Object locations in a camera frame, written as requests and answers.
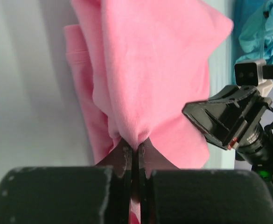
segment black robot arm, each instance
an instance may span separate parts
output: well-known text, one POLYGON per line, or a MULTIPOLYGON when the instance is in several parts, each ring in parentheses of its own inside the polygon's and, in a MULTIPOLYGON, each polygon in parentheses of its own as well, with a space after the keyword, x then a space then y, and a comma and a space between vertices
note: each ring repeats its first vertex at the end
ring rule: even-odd
POLYGON ((185 105, 183 114, 204 134, 208 143, 236 150, 236 158, 252 164, 252 171, 267 184, 273 198, 273 122, 263 127, 272 100, 256 86, 228 85, 207 101, 185 105))

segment robotic arm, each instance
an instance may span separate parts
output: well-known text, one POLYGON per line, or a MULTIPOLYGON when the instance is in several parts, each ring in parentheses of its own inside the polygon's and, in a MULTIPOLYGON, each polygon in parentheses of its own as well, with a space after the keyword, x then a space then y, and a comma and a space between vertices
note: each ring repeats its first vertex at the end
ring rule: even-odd
POLYGON ((252 164, 252 171, 265 181, 273 198, 273 122, 259 123, 273 87, 273 65, 265 60, 235 65, 236 85, 224 87, 204 102, 185 105, 183 114, 200 130, 208 143, 223 150, 236 150, 237 160, 252 164))

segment pink cloth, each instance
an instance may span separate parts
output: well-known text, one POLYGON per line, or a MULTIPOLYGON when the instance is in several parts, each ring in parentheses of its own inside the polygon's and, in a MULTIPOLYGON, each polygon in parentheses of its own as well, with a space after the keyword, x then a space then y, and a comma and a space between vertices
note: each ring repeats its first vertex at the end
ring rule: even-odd
MULTIPOLYGON (((98 163, 123 137, 150 137, 179 168, 201 168, 204 137, 182 115, 209 97, 208 57, 232 22, 200 0, 72 0, 67 59, 98 163)), ((132 204, 139 219, 139 205, 132 204)))

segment green light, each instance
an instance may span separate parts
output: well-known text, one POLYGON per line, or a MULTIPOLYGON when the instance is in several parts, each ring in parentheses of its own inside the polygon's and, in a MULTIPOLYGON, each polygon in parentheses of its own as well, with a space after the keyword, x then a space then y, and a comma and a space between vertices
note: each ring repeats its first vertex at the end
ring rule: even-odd
POLYGON ((259 171, 259 175, 263 178, 268 178, 270 177, 270 173, 267 171, 259 171))

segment white wall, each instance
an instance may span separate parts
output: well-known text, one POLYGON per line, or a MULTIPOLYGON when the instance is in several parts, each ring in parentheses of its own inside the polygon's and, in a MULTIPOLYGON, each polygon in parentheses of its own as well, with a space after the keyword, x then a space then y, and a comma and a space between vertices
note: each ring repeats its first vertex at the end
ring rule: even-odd
POLYGON ((0 0, 0 180, 17 166, 92 164, 65 59, 69 0, 0 0))

